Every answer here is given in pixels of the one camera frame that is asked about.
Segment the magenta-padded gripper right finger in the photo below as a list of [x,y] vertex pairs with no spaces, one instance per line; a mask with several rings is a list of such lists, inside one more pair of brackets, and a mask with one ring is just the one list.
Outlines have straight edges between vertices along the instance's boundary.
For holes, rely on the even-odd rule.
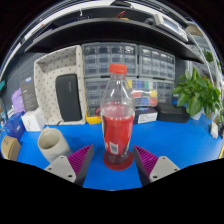
[[143,186],[180,170],[168,157],[157,157],[140,146],[134,145],[132,154]]

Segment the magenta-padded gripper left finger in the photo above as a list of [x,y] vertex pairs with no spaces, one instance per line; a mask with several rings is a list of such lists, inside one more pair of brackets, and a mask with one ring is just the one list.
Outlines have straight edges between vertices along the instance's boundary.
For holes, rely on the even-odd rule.
[[94,148],[89,145],[77,150],[68,157],[59,156],[45,168],[45,171],[82,186],[93,155]]

